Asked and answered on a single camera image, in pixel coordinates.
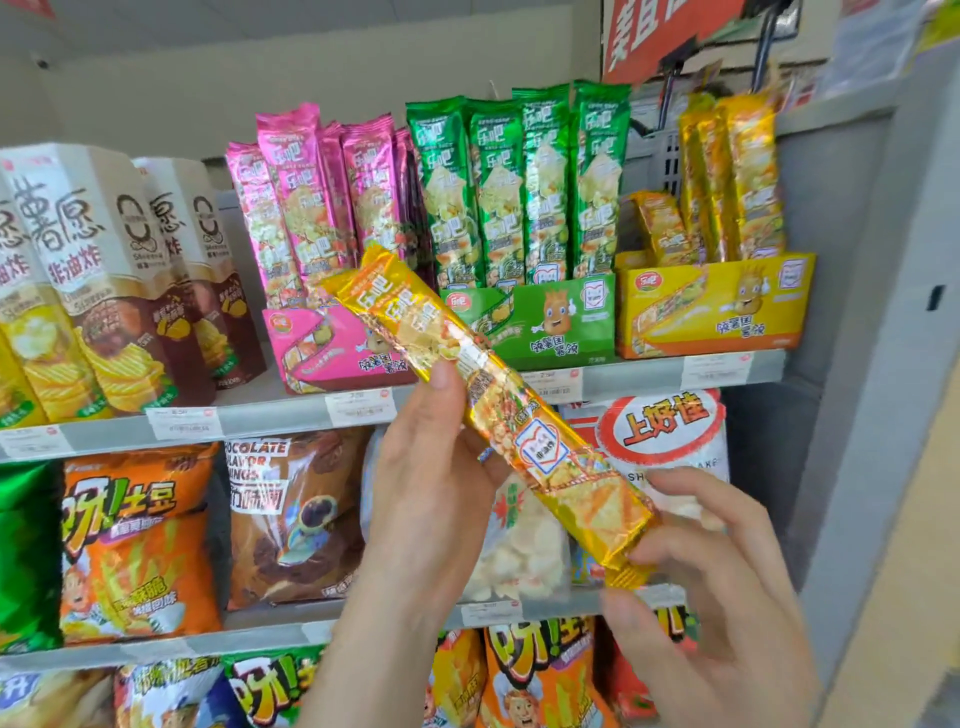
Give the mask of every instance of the brown snack bag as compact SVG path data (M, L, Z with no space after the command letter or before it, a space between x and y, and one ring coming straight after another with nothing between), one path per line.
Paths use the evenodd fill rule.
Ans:
M368 427L227 440L230 610L343 596L360 565Z

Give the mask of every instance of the green snack bag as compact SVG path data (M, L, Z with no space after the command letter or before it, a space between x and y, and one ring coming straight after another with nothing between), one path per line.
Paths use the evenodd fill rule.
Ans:
M418 174L441 288L483 286L464 104L457 96L407 104Z
M631 90L590 81L576 81L574 88L573 277L585 278L608 273L616 255Z
M0 465L0 533L0 653L60 647L60 499L47 463Z
M515 101L470 101L470 159L487 285L523 285L523 115Z
M224 655L224 673L253 728L297 722L300 701L313 684L322 646Z
M566 280L570 85L515 88L523 104L527 282Z

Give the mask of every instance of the orange snack bag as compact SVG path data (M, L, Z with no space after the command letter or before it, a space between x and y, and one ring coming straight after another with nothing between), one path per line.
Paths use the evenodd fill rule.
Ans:
M467 383L467 421L514 469L584 550L607 583L635 589L650 571L627 553L657 516L627 482L526 385L396 255L371 244L361 270L324 283L368 327L402 352L423 379L441 358Z
M67 643L219 630L204 549L212 445L66 461L60 629Z

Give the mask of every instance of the white wall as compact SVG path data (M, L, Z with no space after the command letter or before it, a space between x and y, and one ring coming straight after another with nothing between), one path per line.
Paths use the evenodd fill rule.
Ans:
M591 6L595 6L590 16ZM574 44L574 28L593 42ZM65 62L43 75L63 135L130 155L219 156L254 138L253 115L320 104L357 122L493 80L549 85L599 69L599 3L482 14Z
M29 59L0 56L0 147L60 138L57 110Z

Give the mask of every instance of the green display box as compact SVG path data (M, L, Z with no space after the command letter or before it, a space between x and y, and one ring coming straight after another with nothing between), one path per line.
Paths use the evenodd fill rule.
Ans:
M616 360L613 275L499 288L441 291L446 304L521 372Z

